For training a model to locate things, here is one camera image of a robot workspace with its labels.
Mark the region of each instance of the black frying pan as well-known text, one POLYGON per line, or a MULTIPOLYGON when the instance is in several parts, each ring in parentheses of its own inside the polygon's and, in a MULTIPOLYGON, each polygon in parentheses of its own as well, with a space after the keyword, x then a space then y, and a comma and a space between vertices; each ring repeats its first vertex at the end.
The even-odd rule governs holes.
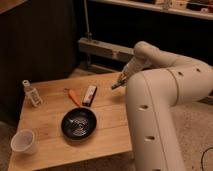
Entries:
POLYGON ((66 137, 81 140, 88 137, 96 127, 96 117, 87 108, 75 108, 63 118, 61 129, 66 137))

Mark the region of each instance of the cup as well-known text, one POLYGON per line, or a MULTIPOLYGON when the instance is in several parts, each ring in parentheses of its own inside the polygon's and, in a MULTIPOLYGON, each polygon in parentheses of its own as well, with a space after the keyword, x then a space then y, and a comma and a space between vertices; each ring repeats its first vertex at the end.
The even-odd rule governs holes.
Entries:
POLYGON ((34 132, 29 129, 18 131, 13 136, 10 146, 14 152, 34 154, 37 151, 34 132))

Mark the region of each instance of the wall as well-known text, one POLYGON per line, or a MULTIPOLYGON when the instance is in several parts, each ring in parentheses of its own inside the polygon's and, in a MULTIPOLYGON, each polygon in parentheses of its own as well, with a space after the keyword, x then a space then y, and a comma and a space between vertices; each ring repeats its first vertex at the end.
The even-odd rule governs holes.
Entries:
POLYGON ((21 81, 67 77, 76 65, 71 0, 30 0, 0 15, 0 120, 19 119, 21 81))

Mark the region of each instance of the wooden tabletop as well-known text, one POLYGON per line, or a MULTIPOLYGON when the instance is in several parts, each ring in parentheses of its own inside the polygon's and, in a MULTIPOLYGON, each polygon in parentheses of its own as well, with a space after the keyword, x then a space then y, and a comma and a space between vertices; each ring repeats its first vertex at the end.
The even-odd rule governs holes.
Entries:
POLYGON ((38 151, 33 155, 13 152, 9 170, 37 170, 131 151, 124 88, 110 88, 117 77, 118 73, 112 73, 34 83, 44 103, 33 108, 25 99, 18 130, 27 128, 35 132, 38 151), (84 141, 66 140, 61 120, 76 106, 64 88, 75 90, 82 101, 89 85, 98 87, 90 108, 97 117, 97 127, 84 141))
POLYGON ((23 4, 27 0, 0 0, 0 14, 23 4))

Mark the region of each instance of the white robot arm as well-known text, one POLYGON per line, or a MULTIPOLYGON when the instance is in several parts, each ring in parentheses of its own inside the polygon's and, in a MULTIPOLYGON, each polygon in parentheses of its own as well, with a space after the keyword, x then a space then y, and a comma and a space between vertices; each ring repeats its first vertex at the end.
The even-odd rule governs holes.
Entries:
POLYGON ((200 60, 146 42, 137 43, 134 54, 118 83, 126 82, 136 170, 186 171, 170 107, 208 96, 213 89, 213 70, 200 60), (149 63, 158 69, 141 71, 149 63))

